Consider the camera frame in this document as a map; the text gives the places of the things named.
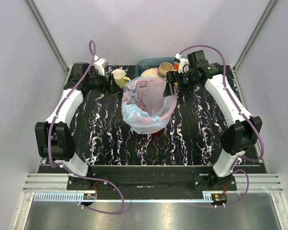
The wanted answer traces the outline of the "light blue plastic trash bag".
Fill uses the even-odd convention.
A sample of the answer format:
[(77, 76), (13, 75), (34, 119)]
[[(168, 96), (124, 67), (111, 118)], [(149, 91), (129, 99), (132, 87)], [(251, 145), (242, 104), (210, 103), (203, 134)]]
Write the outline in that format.
[(151, 134), (166, 127), (177, 105), (177, 95), (163, 97), (166, 82), (140, 76), (123, 88), (123, 121), (138, 134)]

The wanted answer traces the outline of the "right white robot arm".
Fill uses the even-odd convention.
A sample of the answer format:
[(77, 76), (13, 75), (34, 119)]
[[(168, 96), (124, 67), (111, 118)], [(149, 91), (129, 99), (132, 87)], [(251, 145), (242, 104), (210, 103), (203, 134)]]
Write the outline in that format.
[(243, 159), (256, 142), (262, 143), (259, 136), (262, 120), (252, 116), (238, 100), (228, 83), (225, 63), (210, 64), (202, 50), (192, 52), (186, 58), (177, 53), (174, 60), (179, 67), (177, 71), (167, 73), (163, 96), (190, 91), (200, 84), (213, 96), (228, 126), (220, 138), (222, 151), (213, 165), (214, 175), (208, 178), (209, 186), (219, 190), (226, 183), (225, 177), (233, 173), (238, 159)]

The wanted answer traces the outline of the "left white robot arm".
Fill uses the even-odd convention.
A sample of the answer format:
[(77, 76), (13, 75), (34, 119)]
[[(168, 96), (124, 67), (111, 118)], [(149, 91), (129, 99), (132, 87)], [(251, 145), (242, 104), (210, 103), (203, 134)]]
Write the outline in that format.
[(106, 73), (106, 59), (100, 58), (94, 64), (75, 63), (63, 88), (62, 97), (44, 122), (35, 125), (39, 156), (47, 158), (53, 167), (62, 167), (74, 177), (84, 190), (94, 185), (88, 165), (75, 153), (75, 142), (70, 132), (72, 118), (85, 96), (93, 90), (102, 94), (116, 94), (121, 91), (112, 74)]

